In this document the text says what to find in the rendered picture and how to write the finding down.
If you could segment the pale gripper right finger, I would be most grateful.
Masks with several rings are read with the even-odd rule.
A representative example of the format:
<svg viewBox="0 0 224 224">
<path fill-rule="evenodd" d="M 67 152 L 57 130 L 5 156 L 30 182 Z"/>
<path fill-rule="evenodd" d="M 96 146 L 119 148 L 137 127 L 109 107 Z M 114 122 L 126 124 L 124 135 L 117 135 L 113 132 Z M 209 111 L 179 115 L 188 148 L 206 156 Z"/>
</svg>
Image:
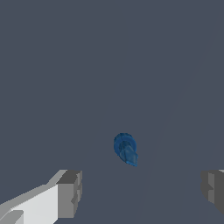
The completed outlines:
<svg viewBox="0 0 224 224">
<path fill-rule="evenodd" d="M 202 171 L 200 178 L 203 196 L 224 214 L 224 170 Z"/>
</svg>

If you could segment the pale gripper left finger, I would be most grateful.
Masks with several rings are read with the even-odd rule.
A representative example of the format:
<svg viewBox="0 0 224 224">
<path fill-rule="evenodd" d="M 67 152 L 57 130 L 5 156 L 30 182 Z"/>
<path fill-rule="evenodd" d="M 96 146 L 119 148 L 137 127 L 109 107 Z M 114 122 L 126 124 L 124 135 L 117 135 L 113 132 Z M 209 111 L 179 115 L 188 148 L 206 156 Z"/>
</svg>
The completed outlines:
<svg viewBox="0 0 224 224">
<path fill-rule="evenodd" d="M 73 218 L 82 195 L 82 171 L 59 170 L 45 185 L 0 205 L 0 224 L 55 224 Z"/>
</svg>

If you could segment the small blue object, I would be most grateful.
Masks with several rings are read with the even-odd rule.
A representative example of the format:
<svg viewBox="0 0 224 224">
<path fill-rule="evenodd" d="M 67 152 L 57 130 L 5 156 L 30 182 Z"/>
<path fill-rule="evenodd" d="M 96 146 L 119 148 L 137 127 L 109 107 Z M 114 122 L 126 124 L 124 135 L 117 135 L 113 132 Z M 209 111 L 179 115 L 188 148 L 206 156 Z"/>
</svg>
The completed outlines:
<svg viewBox="0 0 224 224">
<path fill-rule="evenodd" d="M 131 134 L 118 134 L 114 139 L 114 150 L 124 163 L 137 167 L 137 143 Z"/>
</svg>

